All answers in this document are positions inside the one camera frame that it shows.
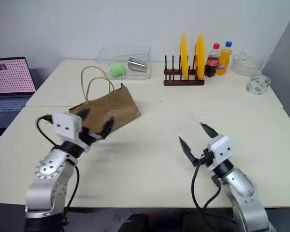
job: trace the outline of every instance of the laptop screen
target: laptop screen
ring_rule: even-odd
[[[24,57],[0,59],[0,94],[35,92]]]

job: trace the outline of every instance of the bag handle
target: bag handle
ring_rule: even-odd
[[[88,68],[95,68],[95,69],[100,70],[100,71],[104,74],[105,77],[96,77],[96,78],[91,79],[90,82],[88,83],[88,86],[87,86],[87,92],[86,92],[86,94],[85,94],[85,90],[84,90],[84,82],[83,82],[83,73],[84,73],[84,71],[85,71],[86,69],[88,69]],[[90,85],[91,85],[91,83],[92,83],[94,80],[96,80],[96,79],[103,79],[103,80],[108,81],[108,92],[109,92],[109,93],[111,92],[111,86],[112,86],[112,89],[113,89],[112,91],[115,90],[113,83],[110,81],[110,79],[109,79],[108,76],[106,75],[105,71],[103,71],[102,69],[100,69],[100,68],[97,67],[97,66],[87,66],[87,67],[83,68],[83,70],[82,70],[82,72],[81,72],[81,86],[82,86],[82,91],[83,91],[84,98],[85,98],[85,100],[87,101],[87,103],[89,102],[89,100],[88,100],[88,93],[89,93]]]

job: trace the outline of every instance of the bottle label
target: bottle label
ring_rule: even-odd
[[[226,68],[226,65],[224,65],[224,64],[218,64],[218,68],[219,69],[225,69]]]
[[[206,64],[215,67],[218,65],[218,58],[208,58]]]

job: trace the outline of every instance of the white table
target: white table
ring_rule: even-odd
[[[92,60],[64,60],[48,77],[44,84],[27,102],[27,106],[75,106],[84,102],[80,73],[86,66],[99,66]],[[112,80],[115,88],[123,83],[129,89],[138,107],[182,108],[182,107],[229,107],[254,110],[282,109],[283,106],[268,89],[261,96],[248,93],[245,88],[250,77],[239,76],[228,70],[224,76],[205,77],[204,86],[165,87],[163,85],[164,63],[153,63],[152,77],[148,80]],[[87,69],[84,86],[101,71]],[[96,99],[108,93],[108,83],[96,80],[92,83],[89,98]]]
[[[35,127],[37,117],[68,107],[25,107],[0,139],[0,203],[25,204],[36,163],[51,144]],[[199,156],[209,141],[199,122],[234,139],[232,163],[259,186],[265,207],[290,206],[290,119],[283,109],[248,107],[139,107],[142,116],[93,144],[79,159],[80,185],[72,206],[194,207],[194,168],[178,136]],[[42,129],[59,143],[50,124]],[[67,199],[75,185],[75,174]],[[200,204],[216,192],[203,167],[196,182]],[[225,194],[212,207],[230,206]]]

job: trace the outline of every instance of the clear bowl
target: clear bowl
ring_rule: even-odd
[[[240,52],[233,56],[231,69],[242,76],[252,76],[256,74],[263,62],[261,59],[248,55],[245,52]]]

